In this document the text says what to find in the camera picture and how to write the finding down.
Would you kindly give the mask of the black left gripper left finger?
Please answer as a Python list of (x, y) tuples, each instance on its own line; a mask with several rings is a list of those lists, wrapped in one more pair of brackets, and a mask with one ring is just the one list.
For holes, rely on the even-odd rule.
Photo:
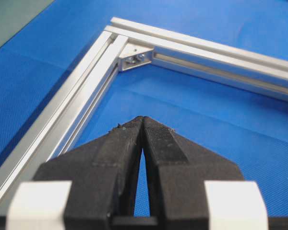
[(135, 199), (143, 117), (39, 166), (19, 185), (8, 209), (9, 230), (108, 230), (120, 200)]

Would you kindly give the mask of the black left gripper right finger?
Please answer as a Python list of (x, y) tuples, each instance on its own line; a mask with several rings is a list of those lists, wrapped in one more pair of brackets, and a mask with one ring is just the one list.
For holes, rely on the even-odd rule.
[(232, 161), (143, 119), (151, 214), (167, 230), (266, 230), (266, 206), (256, 182)]

